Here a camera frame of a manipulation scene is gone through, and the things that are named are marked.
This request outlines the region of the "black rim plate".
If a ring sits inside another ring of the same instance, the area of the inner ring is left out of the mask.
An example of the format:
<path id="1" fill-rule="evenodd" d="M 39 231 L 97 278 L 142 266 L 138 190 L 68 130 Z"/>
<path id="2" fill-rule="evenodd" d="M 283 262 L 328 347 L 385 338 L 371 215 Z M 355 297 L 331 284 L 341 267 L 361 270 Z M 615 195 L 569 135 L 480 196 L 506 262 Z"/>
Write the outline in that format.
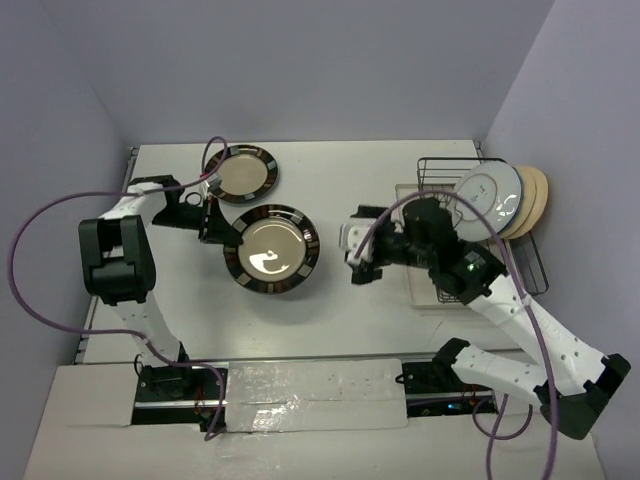
<path id="1" fill-rule="evenodd" d="M 254 207 L 233 222 L 241 244 L 225 246 L 228 272 L 241 287 L 279 295 L 301 285 L 320 256 L 319 233 L 300 210 L 281 204 Z"/>
<path id="2" fill-rule="evenodd" d="M 221 185 L 212 196 L 231 204 L 249 204 L 266 196 L 276 185 L 279 167 L 276 159 L 266 149 L 239 144 L 210 156 L 204 173 L 216 169 Z"/>

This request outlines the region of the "black rim plate front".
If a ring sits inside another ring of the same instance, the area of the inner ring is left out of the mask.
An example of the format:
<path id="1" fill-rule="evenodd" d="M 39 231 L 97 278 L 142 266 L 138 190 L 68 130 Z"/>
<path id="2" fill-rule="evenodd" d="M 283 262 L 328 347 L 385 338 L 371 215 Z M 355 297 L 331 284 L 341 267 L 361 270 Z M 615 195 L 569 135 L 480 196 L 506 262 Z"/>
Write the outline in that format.
<path id="1" fill-rule="evenodd" d="M 225 246 L 228 272 L 241 287 L 279 295 L 301 285 L 320 256 L 319 233 L 300 210 L 281 204 L 254 207 L 233 222 L 241 244 Z"/>

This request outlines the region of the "red and teal floral plate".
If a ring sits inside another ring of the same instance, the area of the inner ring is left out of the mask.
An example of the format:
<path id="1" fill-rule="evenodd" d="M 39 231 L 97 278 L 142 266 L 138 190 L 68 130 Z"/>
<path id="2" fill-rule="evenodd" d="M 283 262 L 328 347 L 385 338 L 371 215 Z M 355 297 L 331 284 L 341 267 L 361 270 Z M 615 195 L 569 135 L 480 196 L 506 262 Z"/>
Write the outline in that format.
<path id="1" fill-rule="evenodd" d="M 518 213 L 522 182 L 516 169 L 504 162 L 481 163 L 461 177 L 449 202 L 454 228 L 462 240 L 480 242 L 491 237 L 479 217 L 459 197 L 469 202 L 499 233 Z"/>

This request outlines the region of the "beige bird plate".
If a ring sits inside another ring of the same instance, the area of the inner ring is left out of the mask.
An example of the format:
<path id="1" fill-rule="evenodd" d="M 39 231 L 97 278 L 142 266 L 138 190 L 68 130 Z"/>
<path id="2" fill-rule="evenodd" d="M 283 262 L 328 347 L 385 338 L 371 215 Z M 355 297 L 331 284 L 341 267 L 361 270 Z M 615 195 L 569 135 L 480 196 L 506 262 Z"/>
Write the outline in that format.
<path id="1" fill-rule="evenodd" d="M 516 219 L 516 223 L 513 229 L 509 229 L 508 226 L 500 232 L 502 239 L 510 238 L 525 222 L 527 216 L 530 214 L 537 193 L 537 187 L 531 168 L 528 166 L 519 166 L 520 172 L 523 174 L 525 180 L 525 196 L 521 207 L 521 211 Z"/>
<path id="2" fill-rule="evenodd" d="M 524 223 L 519 229 L 519 236 L 533 229 L 541 219 L 549 198 L 549 181 L 538 168 L 522 165 L 519 172 L 524 181 L 524 200 L 530 206 Z"/>

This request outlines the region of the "teal scalloped plate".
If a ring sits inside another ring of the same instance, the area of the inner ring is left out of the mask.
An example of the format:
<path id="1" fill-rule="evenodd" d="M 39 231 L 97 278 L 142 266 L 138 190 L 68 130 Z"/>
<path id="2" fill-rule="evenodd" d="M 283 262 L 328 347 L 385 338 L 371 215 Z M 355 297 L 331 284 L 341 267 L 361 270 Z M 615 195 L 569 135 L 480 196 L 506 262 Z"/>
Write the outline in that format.
<path id="1" fill-rule="evenodd" d="M 525 196 L 525 180 L 523 177 L 523 174 L 520 172 L 520 167 L 519 166 L 513 166 L 514 170 L 516 171 L 517 175 L 518 175 L 518 179 L 520 182 L 520 197 L 519 197 L 519 201 L 518 201 L 518 205 L 516 207 L 516 210 L 514 212 L 514 214 L 512 215 L 512 218 L 510 220 L 510 223 L 508 224 L 508 228 L 509 229 L 513 229 L 514 225 L 516 223 L 516 219 L 521 211 L 521 207 L 524 201 L 524 196 Z"/>

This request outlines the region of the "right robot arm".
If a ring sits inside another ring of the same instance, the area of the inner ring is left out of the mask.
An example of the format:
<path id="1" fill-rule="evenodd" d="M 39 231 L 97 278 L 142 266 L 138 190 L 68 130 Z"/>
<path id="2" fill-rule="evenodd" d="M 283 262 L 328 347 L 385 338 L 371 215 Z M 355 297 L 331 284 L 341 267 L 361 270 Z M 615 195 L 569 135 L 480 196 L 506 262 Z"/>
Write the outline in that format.
<path id="1" fill-rule="evenodd" d="M 388 265 L 427 271 L 433 284 L 501 329 L 531 357 L 513 361 L 452 338 L 436 353 L 436 383 L 447 391 L 476 384 L 539 408 L 561 434 L 582 440 L 631 370 L 620 354 L 581 341 L 517 285 L 488 249 L 458 237 L 451 215 L 432 197 L 413 198 L 396 227 L 391 211 L 361 205 L 340 228 L 351 281 L 381 279 Z"/>

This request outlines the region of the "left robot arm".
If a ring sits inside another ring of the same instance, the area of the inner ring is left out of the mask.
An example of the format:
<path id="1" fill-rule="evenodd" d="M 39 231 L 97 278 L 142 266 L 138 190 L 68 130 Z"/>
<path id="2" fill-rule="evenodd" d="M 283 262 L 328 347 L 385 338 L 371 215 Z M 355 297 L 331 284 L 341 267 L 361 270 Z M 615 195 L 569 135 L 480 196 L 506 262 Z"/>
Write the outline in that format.
<path id="1" fill-rule="evenodd" d="M 205 244 L 239 246 L 214 198 L 199 205 L 181 199 L 185 188 L 171 175 L 134 179 L 114 207 L 78 227 L 83 279 L 88 292 L 120 316 L 141 353 L 143 365 L 166 367 L 160 387 L 173 398 L 195 387 L 189 357 L 170 331 L 155 299 L 157 271 L 147 227 L 193 230 Z"/>

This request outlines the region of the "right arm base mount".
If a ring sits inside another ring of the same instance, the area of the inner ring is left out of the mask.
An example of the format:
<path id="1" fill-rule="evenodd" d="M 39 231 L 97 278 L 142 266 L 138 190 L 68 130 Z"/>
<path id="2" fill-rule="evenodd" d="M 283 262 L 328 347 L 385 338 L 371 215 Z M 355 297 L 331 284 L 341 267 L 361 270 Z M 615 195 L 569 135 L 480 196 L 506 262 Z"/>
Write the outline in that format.
<path id="1" fill-rule="evenodd" d="M 404 388 L 409 418 L 497 412 L 491 389 L 463 383 L 432 361 L 403 362 L 395 381 Z"/>

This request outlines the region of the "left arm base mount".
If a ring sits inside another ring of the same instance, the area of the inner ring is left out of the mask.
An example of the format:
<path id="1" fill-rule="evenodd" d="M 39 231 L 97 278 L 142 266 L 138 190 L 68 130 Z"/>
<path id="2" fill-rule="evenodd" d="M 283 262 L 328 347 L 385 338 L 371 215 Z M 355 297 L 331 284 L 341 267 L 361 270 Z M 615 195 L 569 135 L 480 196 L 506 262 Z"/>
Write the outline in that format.
<path id="1" fill-rule="evenodd" d="M 226 401 L 219 404 L 225 389 L 214 372 L 207 368 L 152 368 L 141 356 L 133 362 L 137 376 L 132 425 L 189 424 L 204 433 L 217 415 L 213 434 L 226 430 Z"/>

